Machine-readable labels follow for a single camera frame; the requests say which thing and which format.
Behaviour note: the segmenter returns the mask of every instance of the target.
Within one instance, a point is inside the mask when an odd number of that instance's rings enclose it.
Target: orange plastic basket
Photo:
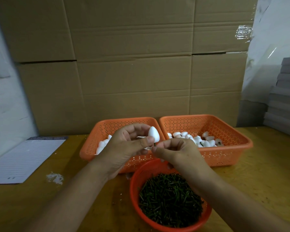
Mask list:
[[[199,148],[209,166],[236,164],[245,149],[253,147],[252,141],[213,115],[165,116],[159,120],[166,139],[167,133],[187,131],[193,136],[201,136],[208,131],[210,136],[222,140],[222,147]]]
[[[164,141],[165,138],[155,118],[152,117],[138,117],[138,118],[125,118],[125,119],[113,119],[103,120],[93,127],[86,142],[80,150],[80,157],[83,160],[92,160],[95,158],[96,149],[100,141],[107,139],[108,135],[113,135],[119,128],[133,123],[143,123],[150,126],[154,126],[160,135],[160,141]],[[120,173],[134,172],[141,164],[149,160],[155,159],[151,151],[148,151],[147,155],[134,156],[124,165]]]
[[[162,226],[151,219],[149,219],[140,209],[139,207],[139,191],[142,189],[145,182],[150,179],[152,176],[157,176],[158,174],[171,174],[171,173],[178,173],[175,169],[168,169],[167,162],[161,163],[160,159],[149,161],[139,167],[138,170],[133,174],[131,181],[130,181],[130,198],[135,208],[136,212],[139,216],[147,222],[151,227],[156,230],[165,231],[165,232],[190,232],[195,231],[200,228],[209,218],[212,208],[209,204],[205,201],[203,203],[203,212],[199,221],[192,226],[188,226],[185,228],[170,228],[166,226]]]

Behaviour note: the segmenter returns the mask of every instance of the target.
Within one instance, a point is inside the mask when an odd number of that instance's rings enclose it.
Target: paper sheet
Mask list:
[[[68,137],[32,137],[0,157],[0,184],[23,183]]]

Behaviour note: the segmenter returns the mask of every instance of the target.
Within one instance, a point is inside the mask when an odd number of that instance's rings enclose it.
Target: tabletop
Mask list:
[[[290,136],[268,127],[237,128],[254,147],[234,166],[213,168],[225,181],[290,222]],[[87,135],[69,136],[24,183],[0,185],[0,232],[21,231],[87,162],[79,151]],[[60,174],[53,182],[50,174]],[[135,213],[129,180],[120,174],[108,181],[84,218],[79,232],[156,231]],[[232,231],[213,210],[198,231]]]

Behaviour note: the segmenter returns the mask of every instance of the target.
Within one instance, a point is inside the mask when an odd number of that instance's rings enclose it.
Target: red plastic bowl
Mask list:
[[[168,169],[167,168],[167,162],[161,163],[160,159],[151,160],[145,164],[143,164],[141,167],[139,167],[138,170],[135,171],[133,174],[133,177],[130,182],[130,198],[132,201],[132,204],[136,210],[136,212],[140,215],[140,217],[147,222],[151,227],[153,227],[156,230],[164,231],[164,232],[191,232],[194,230],[199,229],[205,222],[208,220],[212,208],[209,206],[209,204],[204,201],[203,203],[203,212],[201,214],[201,217],[199,218],[199,221],[195,223],[192,226],[188,226],[185,228],[170,228],[166,226],[162,226],[151,219],[149,219],[139,208],[139,189],[142,188],[142,186],[145,184],[147,179],[151,178],[153,175],[154,177],[158,174],[171,174],[171,173],[178,173],[175,169]]]

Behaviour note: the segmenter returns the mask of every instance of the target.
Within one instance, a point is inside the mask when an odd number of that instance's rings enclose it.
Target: forearm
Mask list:
[[[289,223],[267,211],[219,176],[207,185],[205,191],[205,200],[233,231],[290,231]]]
[[[94,160],[44,208],[27,231],[76,231],[107,182],[105,170]]]

